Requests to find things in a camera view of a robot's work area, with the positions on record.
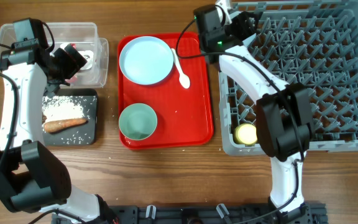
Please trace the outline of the red snack wrapper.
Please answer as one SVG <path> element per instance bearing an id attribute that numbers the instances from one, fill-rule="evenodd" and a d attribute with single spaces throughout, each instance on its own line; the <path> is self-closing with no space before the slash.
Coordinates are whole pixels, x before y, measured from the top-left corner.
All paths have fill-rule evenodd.
<path id="1" fill-rule="evenodd" d="M 70 56 L 70 74 L 67 75 L 66 80 L 68 83 L 73 83 L 76 80 L 75 74 L 78 71 L 78 51 L 76 50 L 75 44 L 72 43 L 67 44 L 67 46 L 65 47 L 65 51 Z"/>

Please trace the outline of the white wrapper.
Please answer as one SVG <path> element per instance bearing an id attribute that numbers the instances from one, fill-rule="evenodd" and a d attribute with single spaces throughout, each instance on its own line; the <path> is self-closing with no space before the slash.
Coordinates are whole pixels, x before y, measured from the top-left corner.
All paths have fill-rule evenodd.
<path id="1" fill-rule="evenodd" d="M 79 53 L 86 59 L 85 65 L 80 70 L 89 70 L 93 66 L 94 53 L 91 50 L 81 50 Z"/>

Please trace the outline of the brown food scrap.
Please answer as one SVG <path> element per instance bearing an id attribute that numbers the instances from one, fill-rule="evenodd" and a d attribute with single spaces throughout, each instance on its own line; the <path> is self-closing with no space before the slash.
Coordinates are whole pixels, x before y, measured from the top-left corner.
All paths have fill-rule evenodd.
<path id="1" fill-rule="evenodd" d="M 42 124 L 44 124 L 46 122 L 46 119 L 47 119 L 47 117 L 44 114 L 42 114 Z"/>

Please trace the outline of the orange carrot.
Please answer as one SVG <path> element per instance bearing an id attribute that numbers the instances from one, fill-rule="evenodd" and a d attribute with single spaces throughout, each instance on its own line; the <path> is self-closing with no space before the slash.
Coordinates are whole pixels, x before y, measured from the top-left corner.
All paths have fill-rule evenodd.
<path id="1" fill-rule="evenodd" d="M 88 122 L 88 120 L 85 118 L 73 118 L 73 119 L 49 121 L 49 122 L 44 123 L 44 131 L 46 133 L 57 133 L 64 129 L 72 128 L 75 126 L 80 126 L 87 122 Z"/>

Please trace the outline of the white plastic spoon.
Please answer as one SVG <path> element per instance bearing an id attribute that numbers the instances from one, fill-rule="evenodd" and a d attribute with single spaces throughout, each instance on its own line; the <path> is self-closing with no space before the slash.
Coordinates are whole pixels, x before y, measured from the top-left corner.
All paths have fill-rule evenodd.
<path id="1" fill-rule="evenodd" d="M 178 55 L 175 51 L 175 49 L 171 49 L 172 51 L 172 54 L 173 54 L 173 58 L 174 58 L 174 64 L 178 70 L 178 73 L 179 73 L 179 82 L 181 84 L 181 86 L 185 89 L 189 89 L 191 83 L 190 83 L 190 78 L 189 76 L 187 76 L 183 70 L 182 70 L 182 67 L 181 67 L 181 64 L 180 64 L 180 61 L 179 61 L 179 58 L 178 58 Z"/>

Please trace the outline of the mint green bowl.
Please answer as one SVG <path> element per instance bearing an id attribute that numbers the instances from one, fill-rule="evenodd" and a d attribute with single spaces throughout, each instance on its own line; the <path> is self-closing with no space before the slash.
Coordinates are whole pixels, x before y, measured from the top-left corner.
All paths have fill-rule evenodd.
<path id="1" fill-rule="evenodd" d="M 120 132 L 128 139 L 141 141 L 153 135 L 157 129 L 156 112 L 143 103 L 134 103 L 121 112 L 119 116 Z"/>

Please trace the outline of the yellow plastic cup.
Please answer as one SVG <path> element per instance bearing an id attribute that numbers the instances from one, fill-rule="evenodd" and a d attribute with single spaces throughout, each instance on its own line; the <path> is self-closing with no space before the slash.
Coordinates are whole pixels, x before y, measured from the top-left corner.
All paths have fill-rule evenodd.
<path id="1" fill-rule="evenodd" d="M 234 141 L 237 144 L 253 146 L 257 142 L 257 129 L 253 124 L 244 123 L 234 130 Z"/>

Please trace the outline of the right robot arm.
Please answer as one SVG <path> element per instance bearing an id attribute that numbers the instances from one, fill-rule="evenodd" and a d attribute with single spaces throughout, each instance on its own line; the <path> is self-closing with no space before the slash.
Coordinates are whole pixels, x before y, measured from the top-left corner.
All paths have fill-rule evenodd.
<path id="1" fill-rule="evenodd" d="M 308 90 L 301 83 L 278 78 L 249 52 L 260 14 L 244 11 L 230 17 L 217 4 L 193 13 L 202 54 L 255 104 L 257 141 L 272 165 L 269 202 L 281 215 L 293 215 L 304 204 L 301 170 L 314 134 Z"/>

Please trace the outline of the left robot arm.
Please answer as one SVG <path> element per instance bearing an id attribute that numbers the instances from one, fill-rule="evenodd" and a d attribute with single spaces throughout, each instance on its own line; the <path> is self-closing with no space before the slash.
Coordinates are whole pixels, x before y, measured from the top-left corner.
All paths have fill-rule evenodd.
<path id="1" fill-rule="evenodd" d="M 118 223 L 99 195 L 71 183 L 65 165 L 44 146 L 42 98 L 66 85 L 86 59 L 70 45 L 56 48 L 45 22 L 26 18 L 13 27 L 16 41 L 0 56 L 0 201 L 12 213 L 52 213 L 71 223 Z"/>

